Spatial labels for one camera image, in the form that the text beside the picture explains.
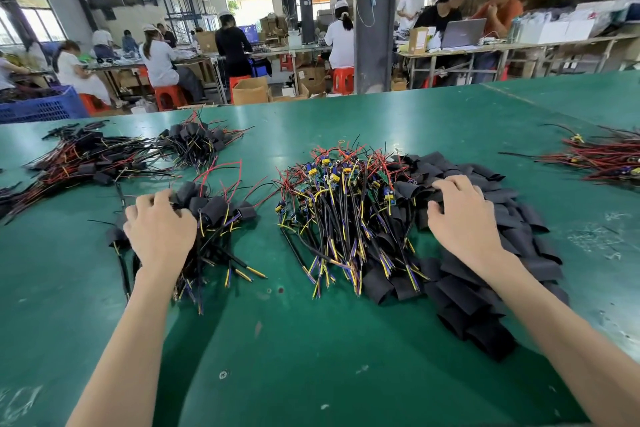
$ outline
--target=ponytail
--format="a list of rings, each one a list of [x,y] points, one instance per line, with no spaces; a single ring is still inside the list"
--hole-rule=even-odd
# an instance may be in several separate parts
[[[345,30],[353,29],[353,22],[349,18],[349,8],[348,7],[339,7],[335,10],[335,17],[342,21],[342,27]]]
[[[58,46],[58,49],[56,50],[56,52],[53,54],[53,58],[51,61],[51,66],[53,67],[53,71],[55,73],[59,73],[60,72],[60,68],[58,66],[58,59],[60,59],[60,53],[62,51],[80,51],[80,46],[77,45],[77,43],[75,41],[71,41],[71,40],[66,40],[62,43],[60,43],[60,45]]]
[[[151,58],[151,43],[154,41],[158,34],[160,33],[156,30],[145,31],[145,43],[142,46],[142,52],[147,59]]]

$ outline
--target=orange shirt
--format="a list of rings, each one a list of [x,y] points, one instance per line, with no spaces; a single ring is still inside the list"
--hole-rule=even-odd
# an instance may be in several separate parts
[[[472,19],[486,18],[487,17],[486,10],[489,7],[489,4],[490,4],[489,2],[485,3],[482,7],[480,7],[480,10],[478,10],[471,18]],[[507,30],[509,30],[511,27],[512,20],[518,17],[519,15],[521,15],[523,12],[524,10],[522,8],[522,2],[520,2],[519,0],[508,0],[506,4],[504,4],[502,7],[498,9],[498,12],[496,13],[496,17],[501,22],[501,24],[505,26]],[[491,20],[487,18],[486,24],[484,25],[483,35],[490,35],[493,31],[495,31],[495,26],[494,24],[492,24]],[[497,34],[491,34],[491,35],[494,37],[498,37]]]

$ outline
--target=green workbench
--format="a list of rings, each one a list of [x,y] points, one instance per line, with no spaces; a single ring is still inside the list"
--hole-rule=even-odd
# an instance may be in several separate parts
[[[367,96],[212,108],[203,119],[255,125],[221,154],[242,159],[243,185],[275,168],[306,162],[338,140],[406,153],[441,151],[480,162],[543,214],[564,259],[573,308],[640,358],[637,326],[640,206],[633,192],[595,185],[563,167],[499,151],[557,151],[566,134],[595,135],[595,123],[639,123],[637,73],[558,76]],[[187,110],[112,117],[105,133],[154,136]],[[60,122],[0,126],[0,187],[25,178],[22,164],[55,140]],[[212,175],[230,185],[237,170]],[[131,180],[125,194],[167,181]],[[461,342],[438,321],[428,298],[379,307],[340,281],[320,300],[276,226],[274,197],[254,230],[234,233],[236,255],[267,274],[231,289],[214,280],[198,316],[172,307],[164,345],[158,426],[478,426],[584,422],[548,361],[512,318],[526,346],[503,363]],[[122,314],[124,294],[105,226],[120,209],[115,189],[87,185],[35,205],[0,229],[0,425],[63,425]],[[418,252],[433,253],[420,237]]]

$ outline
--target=black shirt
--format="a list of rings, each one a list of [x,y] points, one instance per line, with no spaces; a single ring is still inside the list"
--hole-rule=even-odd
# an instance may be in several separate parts
[[[436,27],[436,31],[444,32],[447,28],[447,24],[450,21],[461,21],[462,13],[458,9],[452,9],[446,15],[441,17],[438,13],[438,9],[435,5],[425,7],[422,13],[418,16],[418,20],[415,22],[414,27]]]
[[[178,40],[175,38],[175,34],[172,33],[170,30],[165,32],[163,34],[163,37],[164,37],[164,42],[169,44],[169,46],[171,46],[172,48],[176,47],[176,45],[178,44]]]
[[[238,27],[227,27],[216,31],[216,45],[220,56],[227,57],[227,63],[246,61],[244,52],[253,49],[246,38],[246,34]]]

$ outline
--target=white cap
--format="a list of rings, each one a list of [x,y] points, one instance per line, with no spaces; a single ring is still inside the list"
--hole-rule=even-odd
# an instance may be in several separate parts
[[[156,26],[154,26],[153,24],[145,24],[144,26],[142,26],[142,30],[143,30],[144,32],[152,31],[152,30],[157,31],[157,30],[158,30],[158,28],[157,28]]]

